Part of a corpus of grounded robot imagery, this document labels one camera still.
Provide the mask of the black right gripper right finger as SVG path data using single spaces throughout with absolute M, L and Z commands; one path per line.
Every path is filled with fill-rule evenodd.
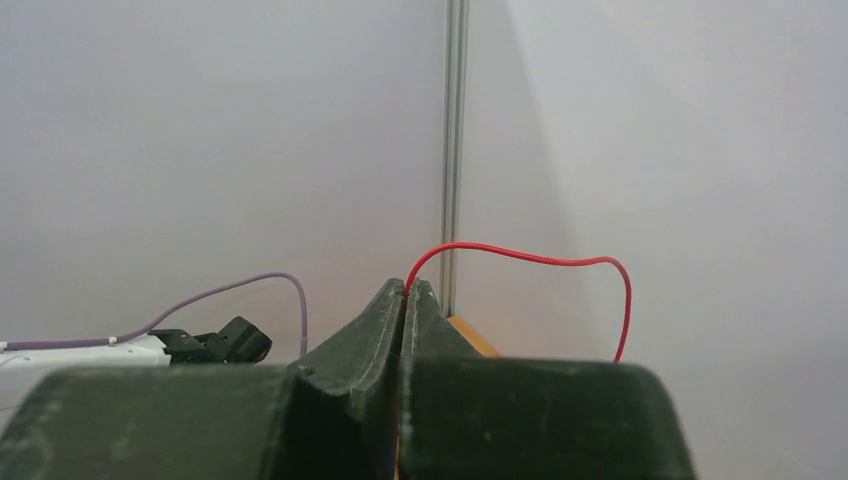
M 673 402 L 634 364 L 482 355 L 431 284 L 406 303 L 404 479 L 692 479 Z

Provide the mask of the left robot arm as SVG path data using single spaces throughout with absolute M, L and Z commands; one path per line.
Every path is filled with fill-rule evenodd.
M 179 329 L 153 330 L 113 345 L 1 352 L 1 410 L 16 409 L 48 374 L 71 366 L 170 366 L 256 364 L 272 340 L 248 320 L 235 317 L 220 331 L 191 335 Z

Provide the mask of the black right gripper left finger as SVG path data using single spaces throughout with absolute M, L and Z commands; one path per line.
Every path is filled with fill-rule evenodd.
M 406 300 L 389 279 L 287 366 L 75 367 L 1 438 L 5 479 L 391 479 Z

